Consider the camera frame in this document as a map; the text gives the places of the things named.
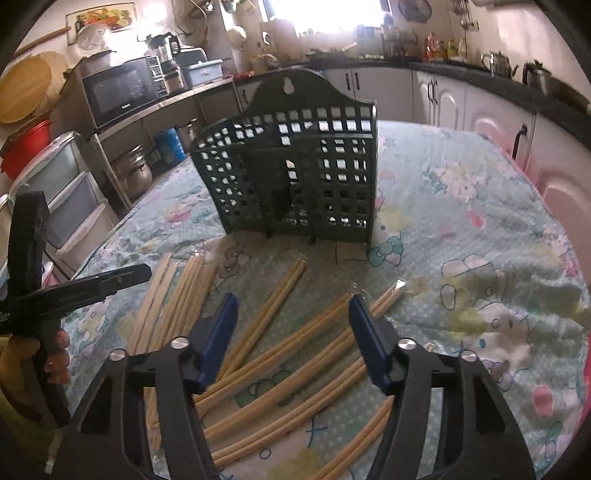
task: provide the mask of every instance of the red plastic bowl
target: red plastic bowl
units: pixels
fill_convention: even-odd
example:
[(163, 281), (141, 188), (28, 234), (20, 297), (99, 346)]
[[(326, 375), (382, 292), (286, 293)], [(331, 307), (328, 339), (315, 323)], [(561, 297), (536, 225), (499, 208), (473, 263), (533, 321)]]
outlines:
[(50, 143), (49, 124), (45, 120), (23, 133), (6, 152), (0, 171), (12, 180), (16, 180), (28, 163)]

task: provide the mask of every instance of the fruit picture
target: fruit picture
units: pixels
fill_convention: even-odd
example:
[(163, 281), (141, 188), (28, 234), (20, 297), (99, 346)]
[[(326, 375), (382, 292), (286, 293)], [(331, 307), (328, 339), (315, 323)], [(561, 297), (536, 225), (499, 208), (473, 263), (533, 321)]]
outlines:
[(78, 32), (93, 23), (105, 24), (112, 32), (126, 30), (135, 26), (137, 15), (135, 4), (113, 4), (94, 7), (66, 15), (66, 26), (72, 27), (68, 32), (68, 45), (76, 42)]

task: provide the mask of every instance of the metal bolt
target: metal bolt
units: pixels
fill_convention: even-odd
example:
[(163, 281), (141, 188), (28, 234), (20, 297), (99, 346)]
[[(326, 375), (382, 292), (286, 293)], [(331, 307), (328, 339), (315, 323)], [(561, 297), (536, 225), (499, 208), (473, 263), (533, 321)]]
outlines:
[(460, 357), (464, 359), (466, 362), (475, 362), (478, 360), (478, 355), (475, 354), (472, 350), (463, 350), (460, 353)]
[(172, 342), (170, 342), (170, 346), (175, 350), (180, 350), (185, 348), (189, 345), (189, 339), (185, 337), (177, 337)]
[(113, 350), (109, 354), (109, 360), (114, 362), (118, 362), (119, 360), (123, 360), (127, 356), (127, 352), (122, 348), (118, 348), (117, 350)]
[(402, 350), (414, 350), (417, 347), (417, 343), (411, 338), (401, 338), (398, 341), (398, 346)]

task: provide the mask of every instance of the tablecloth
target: tablecloth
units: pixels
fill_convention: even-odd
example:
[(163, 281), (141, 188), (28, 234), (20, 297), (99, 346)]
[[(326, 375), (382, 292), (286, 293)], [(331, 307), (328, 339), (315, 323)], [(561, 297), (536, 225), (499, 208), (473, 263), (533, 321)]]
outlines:
[[(187, 160), (139, 202), (80, 274), (136, 262), (154, 269), (165, 252), (185, 262), (196, 248), (203, 249), (220, 264), (204, 314), (226, 292), (236, 294), (241, 306), (234, 341), (294, 258), (305, 255), (304, 277), (250, 359), (342, 293), (355, 288), (372, 300), (404, 278), (407, 292), (387, 318), (400, 334), (441, 353), (458, 355), (464, 348), (478, 353), (504, 393), (541, 477), (569, 444), (587, 399), (589, 293), (571, 243), (535, 188), (487, 139), (397, 122), (378, 122), (378, 133), (376, 222), (369, 252), (362, 245), (322, 240), (309, 245), (305, 238), (225, 235), (207, 189)], [(146, 290), (146, 284), (129, 288), (65, 320), (72, 339), (67, 390), (72, 410), (108, 352), (126, 346)], [(286, 378), (342, 327), (214, 408), (204, 424)], [(351, 351), (270, 416), (309, 398), (358, 356)], [(221, 476), (304, 479), (344, 447), (383, 400), (365, 378), (288, 436), (228, 466)], [(420, 476), (433, 466), (440, 400), (433, 395)], [(373, 445), (343, 479), (365, 478), (375, 451)], [(166, 475), (161, 452), (156, 464)]]

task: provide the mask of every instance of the dark green plastic basket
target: dark green plastic basket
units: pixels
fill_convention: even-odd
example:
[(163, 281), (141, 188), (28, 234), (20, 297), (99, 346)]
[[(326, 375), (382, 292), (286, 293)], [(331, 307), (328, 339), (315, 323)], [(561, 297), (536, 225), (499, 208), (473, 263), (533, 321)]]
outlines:
[(203, 130), (191, 157), (226, 232), (371, 244), (375, 102), (307, 69), (273, 75), (240, 118)]

